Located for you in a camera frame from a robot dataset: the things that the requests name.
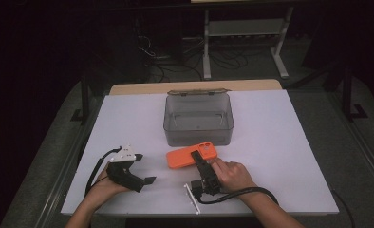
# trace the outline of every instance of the phone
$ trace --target phone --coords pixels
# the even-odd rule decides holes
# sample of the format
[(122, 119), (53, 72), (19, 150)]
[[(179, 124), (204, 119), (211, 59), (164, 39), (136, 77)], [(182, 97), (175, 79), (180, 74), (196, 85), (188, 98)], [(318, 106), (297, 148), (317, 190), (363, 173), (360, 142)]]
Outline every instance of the phone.
[(217, 157), (217, 152), (214, 145), (210, 142), (203, 142), (168, 152), (166, 154), (167, 164), (173, 169), (194, 164), (195, 162), (191, 153), (195, 151), (198, 151), (204, 160), (214, 159)]

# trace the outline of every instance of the electrical cable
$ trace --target electrical cable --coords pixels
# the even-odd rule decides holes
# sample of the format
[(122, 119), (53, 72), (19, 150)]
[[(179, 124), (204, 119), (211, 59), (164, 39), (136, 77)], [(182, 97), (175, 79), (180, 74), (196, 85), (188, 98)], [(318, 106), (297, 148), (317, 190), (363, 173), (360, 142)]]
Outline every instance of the electrical cable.
[(163, 82), (170, 82), (170, 78), (169, 77), (167, 77), (167, 76), (164, 76), (164, 75), (159, 75), (159, 74), (151, 74), (152, 76), (158, 76), (158, 77), (160, 77), (160, 79), (157, 81), (157, 82), (155, 82), (155, 83), (163, 83)]
[(103, 157), (99, 158), (98, 162), (96, 163), (95, 165), (95, 168), (93, 168), (93, 171), (92, 173), (90, 174), (90, 177), (89, 177), (89, 180), (87, 181), (87, 184), (86, 184), (86, 188), (85, 188), (85, 193), (84, 195), (86, 196), (87, 193), (90, 191), (90, 189), (92, 188), (92, 181), (95, 179), (95, 176), (96, 174), (98, 173), (98, 170), (99, 168), (101, 167), (104, 159), (111, 153), (117, 153), (119, 152), (120, 150), (122, 150), (122, 147), (120, 147), (119, 149), (112, 149), (110, 151), (108, 151), (106, 154), (103, 155)]
[[(228, 47), (228, 49), (238, 49), (238, 47), (235, 47), (234, 44), (228, 44), (230, 47)], [(219, 46), (220, 48), (220, 52), (226, 52), (226, 51), (229, 51), (230, 53), (232, 53), (234, 56), (231, 56), (231, 57), (225, 57), (225, 59), (236, 59), (238, 57), (242, 57), (244, 56), (244, 52), (247, 51), (247, 49), (245, 48), (244, 50), (242, 51), (232, 51), (232, 50), (226, 50), (223, 46)]]
[(234, 65), (234, 64), (228, 63), (226, 61), (220, 60), (219, 58), (215, 57), (213, 54), (210, 54), (209, 56), (214, 61), (214, 63), (216, 65), (218, 65), (219, 67), (226, 68), (226, 69), (239, 69), (240, 68), (239, 63), (237, 63), (237, 65)]
[(192, 71), (194, 71), (198, 75), (199, 80), (202, 81), (202, 75), (201, 75), (201, 73), (198, 70), (196, 70), (195, 68), (191, 67), (191, 66), (186, 66), (186, 65), (180, 65), (180, 66), (178, 66), (178, 65), (165, 65), (165, 66), (187, 67), (187, 69), (185, 69), (185, 70), (173, 70), (173, 69), (170, 69), (170, 68), (165, 68), (165, 67), (157, 65), (157, 67), (160, 67), (160, 68), (162, 68), (164, 70), (175, 72), (175, 73), (186, 72), (186, 71), (192, 70)]
[(198, 66), (198, 64), (201, 62), (203, 54), (204, 54), (203, 50), (198, 50), (198, 51), (194, 52), (193, 54), (191, 54), (190, 56), (186, 56), (185, 59), (184, 59), (184, 62), (188, 62), (189, 60), (191, 60), (196, 55), (199, 55), (199, 59), (196, 61), (194, 66), (192, 66), (192, 67), (196, 68)]
[(145, 52), (145, 54), (149, 55), (149, 56), (152, 57), (152, 58), (156, 57), (157, 54), (156, 54), (154, 51), (150, 50), (150, 49), (151, 49), (151, 40), (150, 40), (148, 37), (143, 36), (143, 35), (140, 35), (138, 38), (139, 38), (140, 40), (141, 40), (141, 39), (144, 39), (144, 40), (146, 40), (147, 43), (148, 43), (148, 44), (147, 44), (147, 47), (138, 47), (138, 49), (139, 49), (139, 50), (142, 50), (143, 52)]
[(245, 67), (249, 64), (249, 61), (246, 56), (243, 56), (241, 53), (234, 54), (234, 56), (230, 56), (224, 51), (219, 51), (219, 54), (225, 59), (225, 60), (235, 60), (239, 67)]
[(350, 212), (349, 210), (349, 207), (346, 205), (346, 203), (344, 202), (344, 200), (341, 198), (341, 196), (334, 190), (334, 189), (331, 189), (330, 190), (331, 193), (333, 195), (335, 195), (335, 197), (338, 198), (338, 200), (343, 204), (343, 206), (345, 207), (346, 209), (346, 212), (347, 212), (347, 215), (349, 216), (349, 219), (350, 219), (350, 225), (352, 228), (355, 228), (355, 219), (353, 219), (353, 215), (352, 213)]
[(222, 201), (225, 201), (225, 200), (229, 200), (231, 198), (234, 198), (234, 197), (237, 197), (237, 196), (240, 196), (240, 195), (243, 195), (243, 194), (247, 194), (247, 193), (253, 193), (253, 192), (260, 192), (260, 193), (264, 193), (266, 194), (267, 196), (269, 196), (271, 198), (272, 201), (274, 201), (276, 204), (279, 205), (278, 203), (278, 200), (276, 199), (276, 197), (273, 195), (273, 193), (271, 193), (269, 190), (265, 189), (265, 188), (262, 188), (262, 187), (249, 187), (249, 188), (243, 188), (241, 190), (238, 190), (236, 192), (233, 192), (231, 194), (228, 194), (224, 197), (221, 197), (221, 198), (218, 198), (216, 200), (212, 200), (212, 201), (202, 201), (201, 200), (201, 196), (196, 196), (196, 194), (194, 195), (194, 197), (196, 198), (196, 200), (201, 203), (201, 204), (214, 204), (214, 203), (219, 203), (219, 202), (222, 202)]
[(103, 181), (104, 179), (106, 179), (106, 178), (108, 178), (109, 176), (106, 176), (106, 177), (104, 177), (104, 178), (101, 178), (101, 179), (99, 179), (99, 180), (96, 180), (93, 184), (92, 184), (92, 186), (90, 187), (90, 188), (93, 188), (93, 186), (95, 186), (97, 183), (99, 183), (100, 181)]
[(151, 76), (159, 76), (159, 77), (160, 77), (158, 83), (161, 83), (161, 82), (163, 81), (164, 78), (169, 79), (168, 77), (164, 76), (164, 70), (163, 70), (160, 66), (152, 65), (152, 66), (150, 66), (150, 67), (156, 67), (156, 68), (158, 68), (158, 69), (161, 71), (161, 75), (158, 75), (158, 74), (152, 74), (152, 73), (150, 74)]
[(245, 56), (243, 55), (243, 53), (245, 51), (240, 51), (240, 52), (237, 52), (237, 53), (234, 53), (233, 51), (229, 51), (231, 54), (228, 54), (226, 51), (219, 51), (219, 54), (222, 55), (222, 57), (225, 59), (225, 60), (235, 60), (239, 57), (242, 57), (244, 58), (246, 61), (247, 61), (247, 58), (245, 58)]
[[(197, 48), (200, 48), (200, 47), (202, 47), (204, 45), (204, 39), (203, 38), (199, 38), (199, 42), (196, 44), (196, 45), (194, 45), (194, 46), (192, 46), (192, 47), (190, 47), (190, 48), (188, 48), (188, 49), (186, 49), (186, 50), (184, 50), (183, 52), (182, 52), (182, 54), (183, 55), (187, 55), (187, 54), (189, 54), (189, 52), (191, 52), (192, 50), (195, 50), (195, 49), (197, 49)], [(155, 57), (153, 57), (153, 59), (154, 60), (158, 60), (158, 61), (163, 61), (163, 60), (169, 60), (169, 59), (171, 59), (171, 55), (161, 55), (161, 56), (155, 56)]]

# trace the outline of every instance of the person's right hand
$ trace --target person's right hand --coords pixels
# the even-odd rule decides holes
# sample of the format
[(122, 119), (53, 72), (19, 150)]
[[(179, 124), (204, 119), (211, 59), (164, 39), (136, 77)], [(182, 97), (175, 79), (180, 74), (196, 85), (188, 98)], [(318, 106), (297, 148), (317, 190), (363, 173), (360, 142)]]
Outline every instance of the person's right hand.
[(222, 187), (234, 192), (247, 187), (256, 187), (246, 167), (239, 162), (224, 162), (220, 158), (209, 161)]

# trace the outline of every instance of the wrist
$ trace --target wrist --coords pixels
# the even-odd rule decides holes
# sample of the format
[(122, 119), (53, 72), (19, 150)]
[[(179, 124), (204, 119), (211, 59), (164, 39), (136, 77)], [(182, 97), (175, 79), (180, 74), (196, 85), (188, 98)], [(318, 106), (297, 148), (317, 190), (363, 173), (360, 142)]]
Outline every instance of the wrist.
[(264, 201), (272, 201), (267, 194), (261, 192), (246, 193), (238, 196), (238, 198), (246, 205), (255, 205)]
[(82, 207), (85, 212), (93, 214), (96, 210), (98, 210), (101, 207), (101, 205), (99, 205), (94, 200), (91, 200), (90, 198), (86, 197), (80, 203), (80, 207)]

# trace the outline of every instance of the person's left hand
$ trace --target person's left hand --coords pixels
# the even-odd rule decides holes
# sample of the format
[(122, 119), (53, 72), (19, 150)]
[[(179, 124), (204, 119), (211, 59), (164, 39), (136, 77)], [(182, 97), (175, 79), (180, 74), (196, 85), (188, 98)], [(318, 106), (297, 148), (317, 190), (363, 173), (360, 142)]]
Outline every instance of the person's left hand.
[(98, 178), (96, 178), (96, 182), (84, 199), (84, 202), (88, 203), (89, 206), (95, 210), (99, 209), (99, 207), (101, 207), (116, 194), (130, 191), (130, 189), (116, 184), (107, 177), (107, 166), (108, 164)]

